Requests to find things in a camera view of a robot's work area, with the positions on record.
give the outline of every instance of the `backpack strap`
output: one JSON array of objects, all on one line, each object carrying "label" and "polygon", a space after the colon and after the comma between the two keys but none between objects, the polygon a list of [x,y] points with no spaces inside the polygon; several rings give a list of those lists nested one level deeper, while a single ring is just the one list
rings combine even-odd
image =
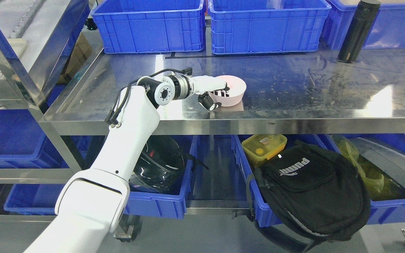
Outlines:
[{"label": "backpack strap", "polygon": [[249,215],[246,215],[250,221],[254,221],[254,211],[252,210],[252,197],[251,197],[251,191],[249,190],[249,184],[251,183],[251,180],[255,179],[254,174],[249,174],[248,177],[246,178],[246,200],[248,202],[248,208],[249,208]]},{"label": "backpack strap", "polygon": [[196,166],[198,165],[201,165],[207,170],[209,170],[209,167],[207,167],[207,165],[205,165],[204,162],[202,162],[201,160],[199,160],[198,158],[194,157],[191,154],[184,153],[179,150],[179,152],[177,152],[175,156],[182,156],[185,160],[191,160],[193,162],[192,171],[194,171]]}]

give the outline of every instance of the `black helmet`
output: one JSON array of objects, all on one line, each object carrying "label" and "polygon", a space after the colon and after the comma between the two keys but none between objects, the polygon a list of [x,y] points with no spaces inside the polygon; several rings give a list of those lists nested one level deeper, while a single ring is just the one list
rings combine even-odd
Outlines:
[{"label": "black helmet", "polygon": [[151,136],[129,179],[133,191],[175,194],[185,172],[185,160],[170,136]]}]

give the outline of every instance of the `black water bottle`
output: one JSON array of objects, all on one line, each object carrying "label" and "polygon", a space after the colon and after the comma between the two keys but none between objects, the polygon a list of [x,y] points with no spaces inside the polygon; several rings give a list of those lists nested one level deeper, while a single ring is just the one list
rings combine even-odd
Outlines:
[{"label": "black water bottle", "polygon": [[381,3],[376,0],[362,0],[359,2],[340,49],[339,61],[344,63],[355,62],[364,46],[380,6]]}]

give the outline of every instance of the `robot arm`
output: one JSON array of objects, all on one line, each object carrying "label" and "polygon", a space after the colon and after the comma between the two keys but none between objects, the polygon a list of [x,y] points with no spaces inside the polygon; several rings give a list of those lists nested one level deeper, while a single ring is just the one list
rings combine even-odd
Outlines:
[{"label": "robot arm", "polygon": [[[167,76],[162,81],[142,77],[136,86],[124,88],[111,111],[114,113],[106,119],[111,127],[95,162],[66,183],[55,206],[57,217],[25,253],[97,252],[106,234],[116,229],[124,211],[130,175],[159,124],[156,108],[194,93],[200,94],[199,101],[208,91],[226,88],[226,82],[215,77],[186,75]],[[209,103],[206,100],[208,109],[217,107],[213,101]]]}]

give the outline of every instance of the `blue plastic crate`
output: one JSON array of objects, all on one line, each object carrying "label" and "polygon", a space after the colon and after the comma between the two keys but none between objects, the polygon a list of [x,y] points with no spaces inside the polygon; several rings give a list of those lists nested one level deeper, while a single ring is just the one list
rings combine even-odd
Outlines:
[{"label": "blue plastic crate", "polygon": [[318,50],[331,6],[325,0],[209,0],[212,53],[280,53]]},{"label": "blue plastic crate", "polygon": [[[174,136],[189,153],[196,156],[198,136]],[[126,214],[182,219],[186,212],[185,200],[190,191],[191,168],[188,160],[179,194],[133,192],[129,195]],[[4,210],[24,215],[54,215],[57,198],[63,184],[15,184],[7,197]]]},{"label": "blue plastic crate", "polygon": [[0,110],[0,168],[59,168],[62,158],[27,110]]},{"label": "blue plastic crate", "polygon": [[204,0],[106,0],[91,11],[105,53],[204,48]]},{"label": "blue plastic crate", "polygon": [[[199,144],[199,136],[175,136],[174,139],[181,143],[180,140],[189,137],[192,138],[191,140],[187,140],[187,142],[191,141],[189,153],[194,157],[198,157],[197,146]],[[183,219],[187,210],[185,200],[190,192],[192,166],[193,162],[187,160],[185,173],[182,178],[182,186],[178,195],[131,192],[125,214]]]},{"label": "blue plastic crate", "polygon": [[[332,50],[339,50],[345,40],[357,5],[328,0],[332,5],[322,37]],[[363,49],[405,48],[405,4],[381,4]]]},{"label": "blue plastic crate", "polygon": [[[322,148],[326,148],[323,142],[317,135],[285,135],[287,137],[286,147],[294,145],[295,140],[301,140],[305,143],[316,144]],[[242,140],[246,139],[245,136],[240,136]],[[246,178],[252,173],[248,160],[246,159],[245,152],[243,151],[242,143],[239,136],[232,136],[232,150],[237,158],[237,164],[240,166],[243,174],[243,179],[246,182]],[[273,226],[281,224],[282,221],[277,218],[273,213],[270,206],[264,201],[262,194],[260,193],[259,186],[257,186],[256,180],[252,180],[249,185],[250,191],[252,191],[252,201],[254,206],[254,212],[256,214],[256,220],[260,227]]]},{"label": "blue plastic crate", "polygon": [[[382,141],[405,154],[405,134],[353,134],[346,138],[371,138]],[[330,150],[340,152],[328,135],[319,135]],[[405,222],[405,200],[371,201],[371,215],[368,224]]]}]

